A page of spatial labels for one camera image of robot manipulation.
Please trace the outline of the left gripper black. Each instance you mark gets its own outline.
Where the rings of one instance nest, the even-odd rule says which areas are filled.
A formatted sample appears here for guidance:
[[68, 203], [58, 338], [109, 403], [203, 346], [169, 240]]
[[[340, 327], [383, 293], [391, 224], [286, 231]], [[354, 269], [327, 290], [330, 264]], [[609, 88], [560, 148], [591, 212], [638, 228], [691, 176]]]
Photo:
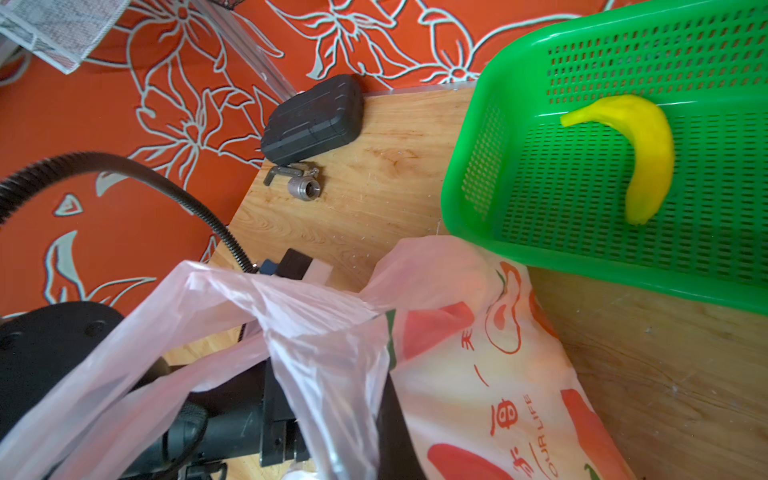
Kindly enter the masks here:
[[[258, 273], [310, 280], [319, 261], [288, 249]], [[417, 459], [391, 377], [377, 418], [377, 479], [420, 479]], [[147, 447], [120, 479], [226, 479], [226, 461], [258, 454], [260, 466], [310, 459], [308, 447], [270, 360], [215, 389], [191, 393], [171, 427]]]

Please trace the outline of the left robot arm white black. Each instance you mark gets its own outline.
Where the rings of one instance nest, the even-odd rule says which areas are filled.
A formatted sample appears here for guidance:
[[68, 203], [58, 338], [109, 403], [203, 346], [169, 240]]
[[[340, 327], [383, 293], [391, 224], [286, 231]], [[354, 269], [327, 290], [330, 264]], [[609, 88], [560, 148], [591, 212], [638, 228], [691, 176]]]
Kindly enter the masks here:
[[[1, 184], [1, 216], [10, 218], [42, 190], [90, 172], [118, 173], [164, 194], [202, 219], [246, 271], [255, 267], [227, 227], [194, 196], [124, 157], [76, 152], [45, 159]], [[1, 430], [8, 433], [116, 326], [121, 314], [90, 300], [62, 300], [1, 327]], [[269, 361], [209, 392], [188, 396], [170, 428], [125, 471], [128, 479], [225, 478], [228, 461], [257, 454], [266, 466], [309, 456], [295, 415]]]

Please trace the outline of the pink plastic bag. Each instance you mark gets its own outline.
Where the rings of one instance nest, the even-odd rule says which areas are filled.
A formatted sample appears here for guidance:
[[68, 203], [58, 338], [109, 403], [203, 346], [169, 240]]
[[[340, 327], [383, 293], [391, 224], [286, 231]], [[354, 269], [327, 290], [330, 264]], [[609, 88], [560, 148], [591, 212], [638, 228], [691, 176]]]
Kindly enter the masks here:
[[629, 479], [527, 269], [400, 241], [357, 293], [180, 263], [10, 430], [5, 479], [115, 479], [187, 396], [270, 360], [324, 479], [373, 479], [392, 381], [430, 479]]

